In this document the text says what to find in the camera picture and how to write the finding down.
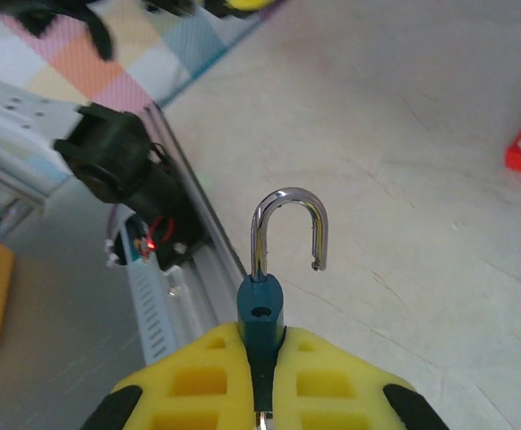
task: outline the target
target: padlock shackle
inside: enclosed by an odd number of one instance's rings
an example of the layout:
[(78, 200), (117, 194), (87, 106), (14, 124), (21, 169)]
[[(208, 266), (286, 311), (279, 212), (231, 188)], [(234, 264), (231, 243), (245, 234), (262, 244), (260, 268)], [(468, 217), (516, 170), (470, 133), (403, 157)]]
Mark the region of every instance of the padlock shackle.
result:
[(252, 281), (264, 282), (267, 279), (267, 226), (272, 212), (287, 203), (302, 204), (312, 216), (312, 255), (315, 271), (326, 270), (329, 219), (326, 208), (320, 199), (303, 188), (282, 188), (269, 194), (252, 217), (251, 264)]

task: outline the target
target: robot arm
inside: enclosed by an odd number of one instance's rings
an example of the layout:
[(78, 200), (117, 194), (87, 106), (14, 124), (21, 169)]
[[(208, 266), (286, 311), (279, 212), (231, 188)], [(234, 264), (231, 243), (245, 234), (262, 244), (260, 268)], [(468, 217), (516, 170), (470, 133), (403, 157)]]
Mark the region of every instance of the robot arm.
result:
[[(114, 59), (111, 32), (89, 8), (98, 0), (0, 0), (0, 13), (13, 16), (36, 38), (46, 34), (58, 15), (82, 21), (91, 35), (91, 42), (104, 61)], [(199, 5), (217, 17), (244, 18), (271, 4), (274, 0), (200, 0)], [(143, 0), (151, 12), (166, 11), (177, 16), (192, 14), (193, 0)]]

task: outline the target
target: foam mat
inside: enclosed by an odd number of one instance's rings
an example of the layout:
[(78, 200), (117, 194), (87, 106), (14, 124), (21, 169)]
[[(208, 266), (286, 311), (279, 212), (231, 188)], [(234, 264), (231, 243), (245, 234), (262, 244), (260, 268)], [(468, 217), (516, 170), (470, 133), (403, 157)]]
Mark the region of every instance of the foam mat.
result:
[(246, 20), (221, 20), (201, 8), (179, 18), (149, 13), (133, 0), (96, 4), (114, 40), (110, 63), (97, 57), (79, 21), (60, 17), (37, 39), (0, 15), (0, 80), (46, 97), (120, 110), (138, 112), (152, 100), (165, 106), (275, 7)]

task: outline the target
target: black motor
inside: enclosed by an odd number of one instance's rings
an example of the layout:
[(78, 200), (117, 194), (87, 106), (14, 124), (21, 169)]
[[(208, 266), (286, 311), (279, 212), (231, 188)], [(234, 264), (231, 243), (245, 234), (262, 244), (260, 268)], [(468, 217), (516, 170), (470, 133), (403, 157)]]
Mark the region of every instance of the black motor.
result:
[[(123, 203), (149, 227), (149, 250), (162, 269), (191, 254), (205, 237), (172, 160), (129, 112), (91, 104), (70, 135), (57, 140), (70, 170), (102, 202)], [(149, 158), (154, 152), (160, 163)]]

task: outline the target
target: screw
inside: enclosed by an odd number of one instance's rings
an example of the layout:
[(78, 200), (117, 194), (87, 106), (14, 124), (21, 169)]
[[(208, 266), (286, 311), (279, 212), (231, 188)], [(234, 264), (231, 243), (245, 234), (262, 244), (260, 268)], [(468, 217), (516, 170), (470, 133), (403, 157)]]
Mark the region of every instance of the screw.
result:
[(187, 245), (182, 242), (175, 242), (173, 244), (173, 250), (180, 255), (185, 254), (187, 252), (187, 249)]

